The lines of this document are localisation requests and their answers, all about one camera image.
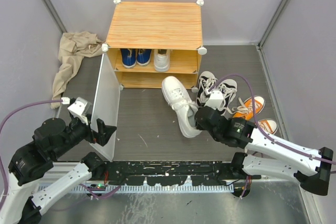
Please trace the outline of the frosted white cabinet door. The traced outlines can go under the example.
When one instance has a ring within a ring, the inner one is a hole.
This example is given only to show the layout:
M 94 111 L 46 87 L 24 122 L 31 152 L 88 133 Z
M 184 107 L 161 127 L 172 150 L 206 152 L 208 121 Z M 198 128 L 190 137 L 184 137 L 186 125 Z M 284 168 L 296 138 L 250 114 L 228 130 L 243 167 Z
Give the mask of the frosted white cabinet door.
M 95 85 L 91 128 L 97 132 L 97 119 L 111 126 L 118 121 L 120 85 L 107 54 L 101 56 Z

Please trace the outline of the white leather sneaker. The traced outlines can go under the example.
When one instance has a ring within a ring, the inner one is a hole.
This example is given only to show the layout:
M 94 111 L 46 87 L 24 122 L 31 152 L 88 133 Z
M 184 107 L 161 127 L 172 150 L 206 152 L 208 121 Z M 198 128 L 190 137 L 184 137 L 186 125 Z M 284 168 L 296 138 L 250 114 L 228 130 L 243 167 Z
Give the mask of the white leather sneaker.
M 157 72 L 167 72 L 170 68 L 170 49 L 154 50 L 154 69 Z
M 182 135 L 186 138 L 200 135 L 201 130 L 197 129 L 194 118 L 198 106 L 180 80 L 174 76 L 166 77 L 162 81 L 162 93 L 167 104 L 176 113 Z

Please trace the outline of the blue canvas sneaker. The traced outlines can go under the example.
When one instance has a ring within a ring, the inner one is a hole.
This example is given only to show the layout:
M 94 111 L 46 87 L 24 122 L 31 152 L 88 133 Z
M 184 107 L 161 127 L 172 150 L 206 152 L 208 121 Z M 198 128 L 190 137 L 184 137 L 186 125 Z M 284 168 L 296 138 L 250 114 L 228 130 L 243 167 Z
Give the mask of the blue canvas sneaker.
M 136 65 L 136 50 L 135 49 L 120 49 L 122 64 L 125 68 L 130 69 Z
M 142 67 L 147 66 L 151 60 L 151 51 L 151 49 L 138 49 L 138 54 L 136 57 L 137 64 Z

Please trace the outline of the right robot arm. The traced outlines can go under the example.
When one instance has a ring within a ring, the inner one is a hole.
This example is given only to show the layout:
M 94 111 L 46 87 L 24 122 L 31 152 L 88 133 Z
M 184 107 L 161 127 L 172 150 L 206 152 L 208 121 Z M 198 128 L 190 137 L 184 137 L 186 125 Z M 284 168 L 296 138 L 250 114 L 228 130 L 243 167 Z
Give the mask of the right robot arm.
M 276 177 L 292 181 L 315 195 L 328 194 L 333 150 L 310 149 L 288 142 L 243 118 L 226 119 L 208 106 L 196 112 L 195 121 L 217 142 L 266 155 L 263 158 L 235 153 L 230 163 L 233 177 Z

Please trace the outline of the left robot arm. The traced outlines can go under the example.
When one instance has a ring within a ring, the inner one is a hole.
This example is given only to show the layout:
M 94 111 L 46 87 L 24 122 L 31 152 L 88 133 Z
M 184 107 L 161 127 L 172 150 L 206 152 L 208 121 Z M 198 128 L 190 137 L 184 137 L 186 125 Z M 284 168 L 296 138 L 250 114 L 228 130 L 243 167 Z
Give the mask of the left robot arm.
M 86 140 L 105 146 L 115 126 L 97 119 L 98 131 L 79 119 L 69 125 L 60 118 L 51 118 L 34 131 L 33 141 L 19 148 L 8 166 L 8 190 L 1 198 L 1 223 L 38 223 L 51 206 L 77 185 L 101 179 L 105 162 L 90 152 L 66 175 L 39 193 L 33 190 L 58 158 Z

